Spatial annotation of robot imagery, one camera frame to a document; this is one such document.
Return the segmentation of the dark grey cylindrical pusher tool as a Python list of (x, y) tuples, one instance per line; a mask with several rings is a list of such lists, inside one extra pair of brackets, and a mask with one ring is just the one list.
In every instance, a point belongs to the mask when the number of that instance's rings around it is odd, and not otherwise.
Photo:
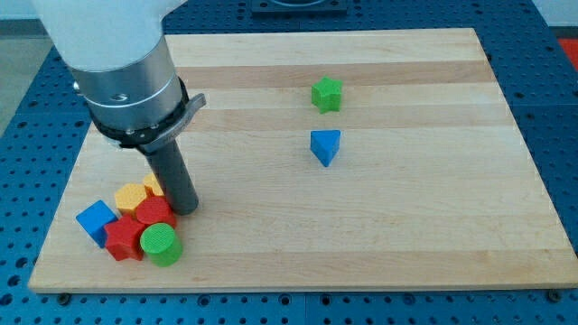
[(199, 197), (175, 141), (150, 153), (145, 152), (144, 156), (177, 215), (188, 215), (198, 208)]

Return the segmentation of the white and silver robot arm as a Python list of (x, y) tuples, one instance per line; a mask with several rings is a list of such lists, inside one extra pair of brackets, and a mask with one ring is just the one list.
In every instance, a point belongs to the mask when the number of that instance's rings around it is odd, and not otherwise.
[(190, 97), (163, 32), (181, 0), (33, 0), (33, 7), (87, 101), (97, 130), (147, 159), (173, 211), (199, 204), (177, 136), (206, 104)]

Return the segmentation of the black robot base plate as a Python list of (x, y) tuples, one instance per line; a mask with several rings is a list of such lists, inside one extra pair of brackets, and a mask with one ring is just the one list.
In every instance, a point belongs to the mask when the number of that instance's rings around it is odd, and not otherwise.
[(250, 0), (250, 12), (259, 18), (341, 16), (347, 13), (348, 0)]

